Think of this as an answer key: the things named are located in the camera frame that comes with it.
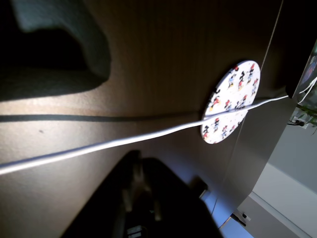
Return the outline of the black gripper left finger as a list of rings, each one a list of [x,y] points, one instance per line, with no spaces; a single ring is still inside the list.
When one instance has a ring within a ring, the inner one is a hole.
[[[0,61],[110,76],[110,50],[82,0],[2,0]]]

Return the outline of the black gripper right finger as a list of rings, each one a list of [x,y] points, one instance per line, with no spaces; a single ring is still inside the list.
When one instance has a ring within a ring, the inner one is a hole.
[[[95,190],[65,238],[219,238],[207,206],[164,163],[128,152]]]

